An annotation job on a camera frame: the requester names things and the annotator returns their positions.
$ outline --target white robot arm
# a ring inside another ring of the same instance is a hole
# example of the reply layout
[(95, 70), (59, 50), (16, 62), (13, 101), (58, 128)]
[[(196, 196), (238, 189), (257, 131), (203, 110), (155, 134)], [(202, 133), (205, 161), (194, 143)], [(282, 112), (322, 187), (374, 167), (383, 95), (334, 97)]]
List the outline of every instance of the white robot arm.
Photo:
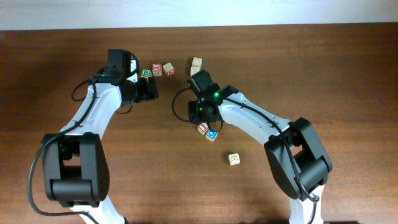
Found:
[[(109, 50), (107, 67), (82, 83), (89, 83), (88, 93), (76, 115), (59, 133), (44, 136), (32, 164), (28, 197), (37, 213), (80, 215), (86, 223), (127, 223), (108, 196), (109, 170), (101, 139), (118, 108), (123, 105), (132, 107), (133, 103), (159, 97), (154, 78), (137, 78), (138, 73), (139, 62), (134, 54), (126, 50)], [(41, 154), (47, 197), (73, 212), (43, 212), (35, 205), (32, 175)], [(74, 156), (80, 157), (80, 166), (66, 166), (64, 161)]]
[[(221, 89), (204, 70), (193, 75), (188, 84), (187, 89), (197, 96), (196, 101), (188, 104), (189, 122), (220, 120), (242, 129), (264, 145), (272, 175), (290, 198), (289, 222), (323, 223), (320, 198), (333, 166), (310, 122), (303, 118), (295, 122), (279, 118), (251, 103), (237, 89)], [(290, 151), (294, 146), (303, 148), (295, 156)]]

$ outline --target black cable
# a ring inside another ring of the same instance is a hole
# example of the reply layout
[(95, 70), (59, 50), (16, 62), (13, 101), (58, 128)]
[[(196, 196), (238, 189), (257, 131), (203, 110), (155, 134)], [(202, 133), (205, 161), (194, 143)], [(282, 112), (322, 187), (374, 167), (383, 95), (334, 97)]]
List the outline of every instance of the black cable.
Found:
[(115, 111), (115, 112), (118, 113), (118, 114), (126, 114), (126, 113), (130, 113), (131, 110), (132, 110), (132, 103), (130, 104), (130, 108), (129, 108), (128, 111), (126, 111), (126, 112), (117, 112), (117, 111)]
[(230, 102), (232, 102), (232, 103), (234, 103), (234, 104), (236, 104), (236, 105), (239, 105), (239, 106), (241, 106), (241, 107), (243, 107), (243, 108), (249, 109), (249, 110), (251, 110), (251, 111), (257, 113), (258, 115), (260, 115), (260, 116), (262, 116), (264, 119), (266, 119), (274, 128), (276, 128), (276, 130), (278, 130), (278, 132), (279, 132), (279, 134), (280, 134), (280, 137), (282, 138), (283, 143), (284, 143), (284, 145), (285, 145), (285, 147), (286, 147), (287, 154), (289, 155), (290, 163), (291, 163), (291, 165), (292, 165), (293, 172), (294, 172), (294, 176), (295, 176), (295, 178), (296, 178), (296, 182), (298, 183), (298, 187), (299, 187), (299, 189), (301, 190), (301, 192), (302, 192), (308, 199), (310, 199), (311, 202), (314, 203), (314, 206), (313, 206), (313, 207), (314, 207), (315, 209), (312, 210), (312, 217), (311, 217), (310, 222), (308, 223), (308, 224), (311, 224), (312, 221), (313, 221), (313, 219), (315, 218), (315, 212), (316, 212), (317, 202), (319, 201), (319, 197), (318, 197), (317, 195), (316, 195), (315, 197), (312, 197), (312, 196), (307, 192), (307, 190), (305, 190), (305, 187), (304, 187), (304, 185), (303, 185), (303, 182), (301, 181), (301, 178), (300, 178), (300, 176), (299, 176), (299, 172), (297, 171), (297, 168), (296, 168), (296, 165), (295, 165), (295, 160), (294, 160), (292, 151), (290, 150), (289, 144), (288, 144), (287, 141), (286, 141), (285, 134), (283, 133), (283, 131), (280, 129), (280, 127), (277, 125), (277, 123), (276, 123), (275, 121), (271, 120), (270, 118), (268, 118), (266, 115), (264, 115), (264, 114), (261, 113), (260, 111), (254, 109), (254, 108), (252, 108), (252, 107), (250, 107), (250, 106), (247, 106), (247, 105), (245, 105), (244, 103), (240, 103), (240, 102), (234, 101), (234, 100), (229, 99), (229, 98), (225, 98), (224, 100), (230, 101)]
[(219, 132), (219, 131), (221, 131), (221, 129), (223, 128), (223, 123), (224, 123), (224, 121), (221, 120), (221, 126), (220, 126), (220, 128), (219, 128), (217, 131), (210, 127), (210, 122), (209, 122), (209, 121), (206, 121), (206, 123), (207, 123), (207, 126), (208, 126), (208, 128), (209, 128), (210, 131)]
[(183, 122), (190, 122), (190, 120), (182, 119), (179, 115), (177, 115), (177, 113), (176, 113), (175, 110), (174, 110), (174, 103), (175, 103), (175, 99), (177, 99), (177, 97), (179, 96), (179, 94), (181, 94), (183, 91), (186, 91), (186, 90), (189, 90), (189, 89), (190, 89), (190, 87), (187, 87), (187, 88), (185, 88), (185, 89), (179, 91), (179, 92), (174, 96), (173, 102), (172, 102), (172, 111), (173, 111), (173, 114), (174, 114), (179, 120), (181, 120), (181, 121), (183, 121)]
[(35, 212), (37, 212), (40, 215), (45, 215), (45, 216), (49, 216), (49, 217), (59, 217), (59, 216), (65, 216), (65, 215), (85, 215), (87, 216), (93, 223), (95, 224), (99, 224), (88, 212), (43, 212), (41, 211), (35, 204), (34, 200), (33, 200), (33, 195), (32, 195), (32, 178), (33, 178), (33, 172), (36, 166), (37, 161), (39, 160), (40, 155), (47, 149), (47, 147), (49, 146), (49, 144), (51, 144), (52, 142), (54, 142), (56, 139), (58, 139), (59, 137), (63, 136), (64, 134), (74, 130), (75, 128), (79, 127), (79, 125), (84, 121), (84, 119), (87, 117), (88, 113), (90, 112), (90, 110), (92, 109), (95, 99), (97, 97), (96, 94), (96, 87), (95, 87), (95, 82), (93, 80), (92, 77), (90, 77), (89, 79), (90, 83), (93, 85), (93, 99), (90, 103), (90, 105), (88, 106), (86, 112), (83, 114), (83, 116), (80, 118), (79, 121), (77, 121), (72, 127), (59, 132), (56, 136), (52, 137), (50, 140), (48, 140), (45, 144), (43, 144), (40, 149), (36, 152), (36, 155), (33, 159), (32, 165), (30, 166), (30, 171), (29, 171), (29, 178), (27, 181), (27, 196), (29, 198), (29, 203), (32, 206), (32, 208), (35, 210)]
[(70, 95), (70, 97), (72, 98), (73, 101), (79, 102), (79, 101), (85, 100), (86, 97), (83, 97), (83, 98), (80, 98), (80, 99), (76, 99), (75, 98), (75, 93), (82, 85), (84, 85), (85, 83), (89, 83), (89, 82), (90, 82), (90, 79), (87, 79), (87, 80), (83, 81), (81, 84), (79, 84), (79, 85), (77, 85), (75, 87), (75, 89), (72, 91), (72, 94)]

